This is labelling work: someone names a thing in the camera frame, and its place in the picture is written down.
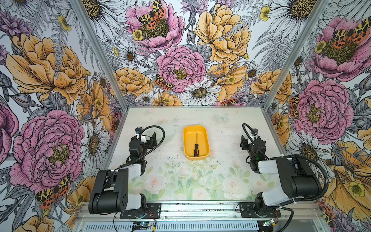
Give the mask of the orange black handled screwdriver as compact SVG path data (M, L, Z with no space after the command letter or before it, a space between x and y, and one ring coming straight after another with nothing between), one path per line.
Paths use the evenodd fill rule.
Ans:
M194 157L199 156L199 144L198 144L198 133L196 133L196 143L195 143L195 149L194 149Z

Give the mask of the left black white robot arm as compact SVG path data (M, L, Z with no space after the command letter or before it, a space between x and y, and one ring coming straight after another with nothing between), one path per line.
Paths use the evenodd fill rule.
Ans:
M130 194L129 182L146 170L145 157L156 150L165 139L165 130L157 125L136 128L129 142L127 162L114 170L100 170L90 194L88 210L91 214L107 215L125 211L147 211L143 194Z

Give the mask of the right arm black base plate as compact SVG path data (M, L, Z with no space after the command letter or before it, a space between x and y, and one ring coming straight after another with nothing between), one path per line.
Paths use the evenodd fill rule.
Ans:
M237 211L242 218L280 218L281 212L278 207L256 206L253 202L242 202L237 206Z

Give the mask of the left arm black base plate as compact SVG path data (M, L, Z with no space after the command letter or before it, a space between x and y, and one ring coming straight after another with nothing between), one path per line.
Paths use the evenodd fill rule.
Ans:
M147 203L145 207L121 212L120 219L160 219L161 203Z

